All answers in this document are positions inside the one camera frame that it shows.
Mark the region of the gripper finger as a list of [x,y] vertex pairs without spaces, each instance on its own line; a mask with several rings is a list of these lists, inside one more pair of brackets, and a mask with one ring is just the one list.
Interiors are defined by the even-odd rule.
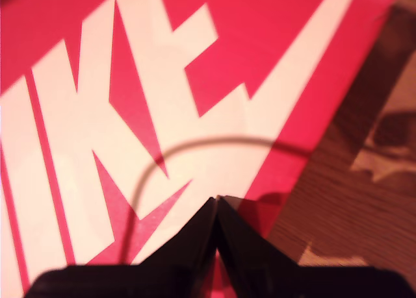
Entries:
[[224,197],[217,200],[219,251],[227,267],[297,267],[260,236]]
[[143,267],[196,267],[201,262],[216,218],[217,202],[209,198],[183,228],[140,265]]

